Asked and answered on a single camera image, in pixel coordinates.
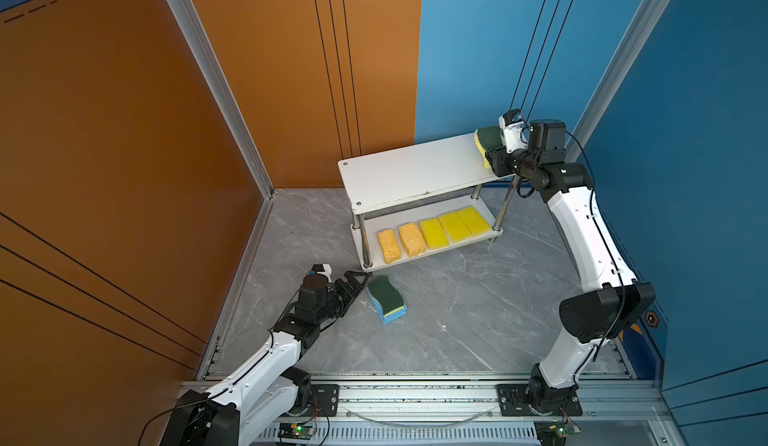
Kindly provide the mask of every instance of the shelf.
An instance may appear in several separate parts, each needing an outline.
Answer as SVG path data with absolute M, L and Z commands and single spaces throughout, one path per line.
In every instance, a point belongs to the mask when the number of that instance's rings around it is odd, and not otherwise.
M 488 224 L 493 226 L 493 223 L 496 219 L 494 218 L 494 215 L 491 214 L 491 212 L 488 210 L 488 207 L 485 205 L 482 199 L 478 198 L 477 200 L 473 200 L 470 196 L 460 196 L 458 198 L 453 198 L 451 200 L 435 202 L 433 204 L 419 206 L 417 208 L 412 208 L 410 210 L 394 212 L 386 216 L 380 216 L 378 218 L 371 218 L 370 220 L 365 220 L 366 233 L 368 235 L 368 244 L 370 247 L 372 267 L 370 269 L 363 269 L 363 271 L 375 271 L 377 269 L 387 268 L 389 266 L 397 266 L 398 264 L 403 264 L 404 262 L 412 261 L 413 259 L 420 259 L 426 256 L 431 256 L 439 252 L 458 248 L 460 246 L 466 246 L 467 244 L 472 244 L 474 242 L 489 240 L 494 236 L 500 236 L 502 234 L 503 230 L 499 232 L 494 232 L 493 230 L 490 230 L 484 234 L 481 234 L 480 236 L 473 236 L 471 238 L 467 238 L 466 240 L 459 241 L 459 242 L 452 242 L 449 237 L 448 241 L 450 242 L 450 244 L 447 247 L 435 249 L 435 250 L 428 249 L 427 252 L 423 254 L 414 256 L 413 258 L 408 258 L 408 255 L 406 254 L 405 249 L 402 247 L 402 244 L 400 243 L 400 238 L 397 231 L 397 229 L 400 226 L 407 224 L 408 222 L 415 222 L 416 224 L 418 224 L 419 220 L 427 220 L 428 218 L 434 218 L 446 212 L 456 211 L 456 210 L 460 210 L 461 208 L 466 208 L 466 206 L 474 206 L 477 212 L 480 213 L 480 216 L 482 216 L 483 219 L 488 222 Z M 360 265 L 362 266 L 362 240 L 361 240 L 360 230 L 353 230 L 352 225 L 350 225 L 350 229 L 352 230 L 352 238 L 354 238 L 355 240 L 355 247 L 357 248 L 357 256 L 360 259 Z M 392 262 L 390 264 L 384 263 L 384 255 L 382 254 L 381 245 L 379 245 L 378 234 L 382 230 L 395 231 L 395 238 L 397 238 L 397 244 L 398 246 L 400 246 L 400 251 L 402 252 L 401 259 L 399 259 L 398 261 Z
M 474 133 L 341 160 L 339 171 L 353 214 L 500 179 L 485 168 Z

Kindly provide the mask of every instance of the yellow sponge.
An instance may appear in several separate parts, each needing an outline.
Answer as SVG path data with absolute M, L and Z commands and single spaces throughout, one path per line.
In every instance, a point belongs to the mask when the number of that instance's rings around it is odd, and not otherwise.
M 381 231 L 379 233 L 379 244 L 382 245 L 385 264 L 389 264 L 390 262 L 394 262 L 400 259 L 400 247 L 397 245 L 395 232 L 393 230 Z
M 469 228 L 473 236 L 479 236 L 491 229 L 491 225 L 480 216 L 480 213 L 474 206 L 467 206 L 463 210 L 459 210 L 458 217 L 464 221 L 464 224 L 466 224 L 466 227 Z
M 429 249 L 445 248 L 448 245 L 446 232 L 442 230 L 437 218 L 419 221 L 418 227 L 422 230 L 424 241 Z
M 462 222 L 462 219 L 458 216 L 456 211 L 441 214 L 438 216 L 438 219 L 440 220 L 442 227 L 448 232 L 448 236 L 451 237 L 452 241 L 459 242 L 472 236 L 469 228 Z
M 418 230 L 416 223 L 409 222 L 400 226 L 397 231 L 400 233 L 400 242 L 405 248 L 408 258 L 420 255 L 427 250 L 427 244 L 424 242 L 422 232 Z

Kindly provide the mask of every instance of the blue wall panel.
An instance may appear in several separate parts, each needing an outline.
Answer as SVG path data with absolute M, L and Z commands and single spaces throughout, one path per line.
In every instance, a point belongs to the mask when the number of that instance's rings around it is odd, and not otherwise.
M 768 358 L 767 10 L 672 0 L 587 145 L 603 212 L 669 322 L 665 388 Z M 665 395 L 680 405 L 768 385 L 753 368 Z M 759 392 L 675 411 L 689 424 L 767 402 Z M 727 444 L 723 434 L 749 441 L 766 426 L 761 415 L 683 430 L 692 445 Z
M 573 129 L 641 0 L 575 0 L 534 116 Z M 570 0 L 562 0 L 523 112 L 528 114 Z M 520 107 L 557 0 L 547 0 Z M 542 0 L 422 0 L 416 142 L 497 123 L 509 107 Z

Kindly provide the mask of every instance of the gray marble floor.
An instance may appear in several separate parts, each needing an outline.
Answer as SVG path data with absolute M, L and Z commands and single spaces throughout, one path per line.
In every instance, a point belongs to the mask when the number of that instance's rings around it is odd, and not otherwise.
M 482 191 L 494 214 L 504 192 Z M 312 264 L 331 264 L 334 279 L 347 269 L 360 270 L 350 222 L 344 190 L 276 191 L 264 238 L 210 373 L 232 372 L 264 344 L 267 328 Z M 560 331 L 560 301 L 581 289 L 538 195 L 515 197 L 503 228 L 495 243 L 478 242 L 376 272 L 388 275 L 408 313 L 384 326 L 363 293 L 298 366 L 314 373 L 530 372 Z M 625 372 L 613 346 L 603 347 L 588 369 Z

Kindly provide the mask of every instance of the metal pole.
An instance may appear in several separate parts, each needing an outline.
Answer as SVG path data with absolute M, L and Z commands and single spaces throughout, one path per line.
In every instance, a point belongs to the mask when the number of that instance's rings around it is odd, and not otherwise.
M 360 225 L 360 243 L 362 243 L 362 268 L 370 269 L 373 266 L 371 262 L 371 252 L 368 249 L 368 235 L 366 234 L 366 221 L 362 214 L 355 214 L 355 223 Z
M 502 230 L 502 221 L 504 220 L 504 214 L 507 212 L 507 206 L 509 206 L 509 201 L 512 199 L 512 195 L 518 188 L 518 184 L 520 184 L 521 176 L 519 174 L 514 175 L 514 179 L 512 180 L 512 183 L 509 185 L 509 189 L 507 190 L 507 196 L 504 198 L 504 202 L 502 203 L 502 208 L 498 211 L 498 216 L 496 216 L 496 222 L 493 225 L 493 230 L 496 232 L 499 232 Z
M 477 201 L 480 197 L 480 189 L 482 188 L 482 183 L 475 186 L 475 190 L 472 192 L 472 201 Z

